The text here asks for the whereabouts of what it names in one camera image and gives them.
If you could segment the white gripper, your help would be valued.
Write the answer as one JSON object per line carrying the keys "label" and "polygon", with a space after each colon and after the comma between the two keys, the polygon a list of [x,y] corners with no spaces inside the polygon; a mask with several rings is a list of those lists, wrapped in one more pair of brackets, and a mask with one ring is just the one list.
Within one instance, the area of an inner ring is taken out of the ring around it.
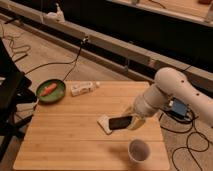
{"label": "white gripper", "polygon": [[146,120],[147,106],[143,100],[134,101],[124,112],[124,116],[131,116],[132,120],[127,127],[128,130],[136,130],[141,127]]}

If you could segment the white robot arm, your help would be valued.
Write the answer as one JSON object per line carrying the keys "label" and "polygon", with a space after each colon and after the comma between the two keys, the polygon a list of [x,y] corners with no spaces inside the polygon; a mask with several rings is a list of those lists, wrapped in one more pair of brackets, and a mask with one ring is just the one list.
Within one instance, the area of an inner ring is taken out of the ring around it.
{"label": "white robot arm", "polygon": [[182,72],[164,67],[155,74],[154,83],[140,93],[124,112],[125,116],[132,116],[128,129],[141,127],[172,98],[188,105],[204,123],[213,126],[213,99],[194,88]]}

